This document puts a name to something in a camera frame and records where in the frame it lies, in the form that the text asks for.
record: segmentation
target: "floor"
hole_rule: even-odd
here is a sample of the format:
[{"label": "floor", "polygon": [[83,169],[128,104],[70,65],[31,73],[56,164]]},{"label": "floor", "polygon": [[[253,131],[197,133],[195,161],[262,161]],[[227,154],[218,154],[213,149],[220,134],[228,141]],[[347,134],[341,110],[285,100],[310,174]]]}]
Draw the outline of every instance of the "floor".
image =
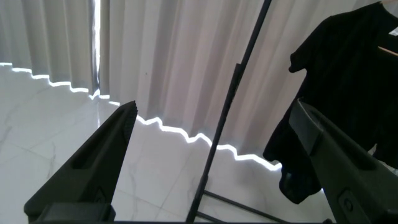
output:
[{"label": "floor", "polygon": [[[27,223],[25,202],[117,108],[0,66],[0,223]],[[209,146],[136,121],[113,198],[116,220],[184,221]],[[280,171],[218,151],[207,189],[292,222],[333,219],[322,192],[300,205],[279,192]],[[269,222],[204,197],[200,211],[229,222]]]}]

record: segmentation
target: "curtain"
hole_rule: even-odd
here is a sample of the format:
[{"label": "curtain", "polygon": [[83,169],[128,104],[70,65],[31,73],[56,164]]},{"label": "curtain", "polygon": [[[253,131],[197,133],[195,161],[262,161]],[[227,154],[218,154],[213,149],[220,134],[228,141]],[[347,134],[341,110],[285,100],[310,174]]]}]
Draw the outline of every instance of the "curtain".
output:
[{"label": "curtain", "polygon": [[[95,2],[0,0],[0,62],[111,101],[136,100],[144,119],[212,138],[263,1]],[[374,2],[272,1],[220,144],[261,157],[305,76],[289,73],[290,54],[328,16]],[[386,4],[395,15],[396,6]]]}]

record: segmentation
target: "black shirt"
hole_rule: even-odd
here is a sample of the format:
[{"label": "black shirt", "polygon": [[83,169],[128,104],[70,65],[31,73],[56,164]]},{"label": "black shirt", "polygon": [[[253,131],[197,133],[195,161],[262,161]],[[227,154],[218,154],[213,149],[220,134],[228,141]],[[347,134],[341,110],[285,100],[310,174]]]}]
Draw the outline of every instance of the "black shirt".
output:
[{"label": "black shirt", "polygon": [[[297,98],[314,106],[374,157],[398,168],[398,18],[379,2],[325,19],[291,55],[290,72],[307,70]],[[300,203],[320,190],[287,110],[264,158],[282,163],[280,189]]]}]

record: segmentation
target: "clothes hanger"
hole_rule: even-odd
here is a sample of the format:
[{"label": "clothes hanger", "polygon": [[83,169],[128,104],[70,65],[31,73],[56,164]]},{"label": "clothes hanger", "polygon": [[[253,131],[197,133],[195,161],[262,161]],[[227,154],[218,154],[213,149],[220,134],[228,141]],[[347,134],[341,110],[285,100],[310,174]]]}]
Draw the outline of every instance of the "clothes hanger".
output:
[{"label": "clothes hanger", "polygon": [[[392,3],[392,2],[398,2],[398,0],[384,0],[384,1],[380,1],[380,4],[388,4],[388,3]],[[385,49],[384,47],[380,47],[380,46],[378,46],[378,48],[380,50],[383,50],[383,51],[385,51],[385,52],[387,52],[389,54],[392,54],[392,55],[395,55],[395,56],[398,57],[398,54],[393,52],[393,51],[391,51],[391,50]]]}]

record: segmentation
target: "black t-shirt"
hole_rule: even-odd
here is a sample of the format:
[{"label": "black t-shirt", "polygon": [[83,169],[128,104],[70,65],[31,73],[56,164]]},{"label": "black t-shirt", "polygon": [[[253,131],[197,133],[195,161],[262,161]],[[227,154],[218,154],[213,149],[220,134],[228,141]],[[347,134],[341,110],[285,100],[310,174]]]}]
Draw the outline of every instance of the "black t-shirt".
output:
[{"label": "black t-shirt", "polygon": [[[398,168],[398,57],[378,46],[398,52],[398,37],[389,34],[397,27],[398,18],[379,2],[331,16],[291,55],[289,68],[290,72],[307,70],[294,100],[303,98],[365,150],[377,144],[374,157],[395,168]],[[320,186],[309,158],[289,126],[289,115],[290,108],[272,134],[263,156],[269,161],[280,161],[282,174],[301,175],[307,188],[308,182],[312,185],[305,194],[314,194]],[[299,203],[307,196],[295,200],[287,197]]]}]

